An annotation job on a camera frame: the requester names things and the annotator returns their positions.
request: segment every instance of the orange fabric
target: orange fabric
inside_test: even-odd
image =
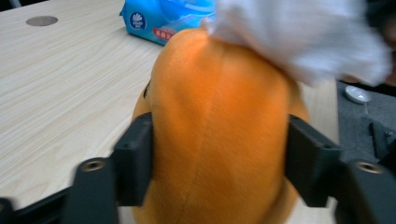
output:
[[[153,177],[137,223],[282,223],[296,193],[284,177],[288,114],[307,119],[294,81],[250,49],[181,32],[155,63]]]

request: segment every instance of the tissue box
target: tissue box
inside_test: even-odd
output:
[[[126,0],[120,15],[129,34],[165,45],[177,32],[214,16],[214,5],[214,0]]]

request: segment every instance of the metal screw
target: metal screw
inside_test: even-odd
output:
[[[373,174],[381,174],[382,173],[382,170],[378,166],[368,163],[368,162],[360,161],[356,165],[358,166],[359,169],[361,169],[365,172],[369,172],[369,173],[373,173]]]
[[[90,161],[85,163],[82,166],[82,171],[84,172],[91,172],[95,170],[100,170],[105,166],[105,163],[103,161]]]

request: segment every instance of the wooden table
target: wooden table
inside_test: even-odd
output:
[[[123,3],[51,0],[0,13],[0,196],[17,208],[70,185],[75,166],[106,157],[130,123],[162,47],[126,33]],[[26,23],[36,16],[58,21]],[[313,125],[338,142],[334,82],[304,87],[304,98]],[[330,215],[298,206],[290,223]]]

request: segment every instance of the gray carpet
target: gray carpet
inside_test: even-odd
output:
[[[376,120],[384,126],[385,133],[389,133],[389,142],[396,138],[396,97],[370,91],[373,100],[360,105],[347,99],[346,86],[337,83],[340,146],[345,151],[342,160],[377,162],[369,125],[372,119]]]

